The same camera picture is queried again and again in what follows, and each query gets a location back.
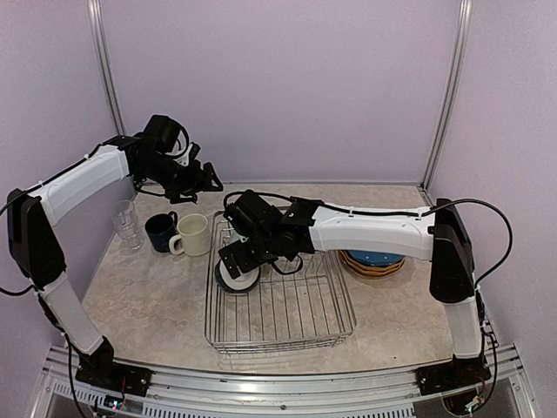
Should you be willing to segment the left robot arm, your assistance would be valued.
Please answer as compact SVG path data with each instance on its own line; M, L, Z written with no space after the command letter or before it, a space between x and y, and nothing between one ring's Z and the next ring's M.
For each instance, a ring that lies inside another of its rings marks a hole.
M11 258L30 281L50 323L77 352L81 369L103 387L116 386L122 369L70 282L62 225L98 194L124 181L137 192L154 182L158 196L172 204L195 203L201 192L222 191L216 169L200 161L199 152L181 123L155 114L142 131L109 138L61 172L13 189L1 210Z

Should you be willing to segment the clear glass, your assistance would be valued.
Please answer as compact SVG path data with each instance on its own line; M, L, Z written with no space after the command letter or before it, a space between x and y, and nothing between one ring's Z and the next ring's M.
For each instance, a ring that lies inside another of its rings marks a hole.
M112 224L118 235L132 235L138 226L138 216L131 200L120 200L112 208Z
M144 244L144 236L137 219L115 218L113 225L117 236L131 250L138 250Z

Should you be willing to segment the dark blue mug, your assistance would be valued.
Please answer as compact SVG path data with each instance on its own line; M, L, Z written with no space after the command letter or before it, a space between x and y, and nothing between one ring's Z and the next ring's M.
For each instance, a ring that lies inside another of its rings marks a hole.
M158 253L170 251L169 242L177 233L178 214L174 211L151 216L144 229L152 247Z

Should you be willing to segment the dark blue white bowl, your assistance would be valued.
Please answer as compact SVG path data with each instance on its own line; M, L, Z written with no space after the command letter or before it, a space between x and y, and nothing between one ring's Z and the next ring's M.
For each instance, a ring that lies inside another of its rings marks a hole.
M220 260L215 266L214 276L217 284L227 293L249 293L258 284L260 269L251 270L249 273L241 273L236 279L233 279Z

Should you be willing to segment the white ceramic mug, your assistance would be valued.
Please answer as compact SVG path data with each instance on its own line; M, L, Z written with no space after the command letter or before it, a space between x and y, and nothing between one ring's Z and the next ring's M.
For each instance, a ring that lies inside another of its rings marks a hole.
M178 220L177 233L169 240L173 255L198 257L211 249L211 232L208 219L200 213L191 213Z

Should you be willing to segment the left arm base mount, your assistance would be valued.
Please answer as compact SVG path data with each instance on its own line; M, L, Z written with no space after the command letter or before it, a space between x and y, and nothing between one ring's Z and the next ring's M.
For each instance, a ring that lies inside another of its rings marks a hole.
M152 371L115 361L95 364L79 358L76 379L93 387L120 394L145 397L151 384Z

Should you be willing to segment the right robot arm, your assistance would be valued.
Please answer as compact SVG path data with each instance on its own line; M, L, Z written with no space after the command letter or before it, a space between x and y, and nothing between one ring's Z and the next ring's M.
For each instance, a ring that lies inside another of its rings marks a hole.
M263 265L281 258L337 250L399 254L431 263L429 292L445 309L453 357L420 367L422 392L444 391L493 378L485 356L480 284L473 248L457 210L465 203L500 209L480 199L438 199L431 207L359 209L319 199L292 196L279 209L268 194L246 190L224 199L224 216L238 238L221 248L215 280L229 293L246 293L258 282Z

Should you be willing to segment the yellow polka dot plate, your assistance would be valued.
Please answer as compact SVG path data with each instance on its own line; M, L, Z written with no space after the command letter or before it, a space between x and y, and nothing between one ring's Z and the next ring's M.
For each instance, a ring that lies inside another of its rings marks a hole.
M357 274L359 277L375 280L375 279L384 278L388 275L398 272L402 268L402 266L405 265L405 261L402 260L390 266L383 266L383 267L362 266L358 264L349 263L348 261L344 261L343 264L350 272Z
M406 261L405 259L402 259L385 266L368 266L351 258L344 250L339 251L339 257L354 272L366 277L383 277L390 273L394 273L398 271L405 264Z

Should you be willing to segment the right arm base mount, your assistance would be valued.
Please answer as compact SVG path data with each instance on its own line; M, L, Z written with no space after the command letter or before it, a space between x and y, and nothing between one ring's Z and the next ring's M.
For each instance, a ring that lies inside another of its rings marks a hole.
M432 366L419 367L416 379L421 395L437 394L467 387L491 378L491 371L483 357L458 359Z

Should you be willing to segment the blue polka dot plate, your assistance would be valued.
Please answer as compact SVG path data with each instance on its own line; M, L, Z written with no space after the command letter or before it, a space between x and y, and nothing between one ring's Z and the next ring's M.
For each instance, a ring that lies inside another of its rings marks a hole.
M346 251L347 256L362 266L390 266L405 259L403 255L364 251Z

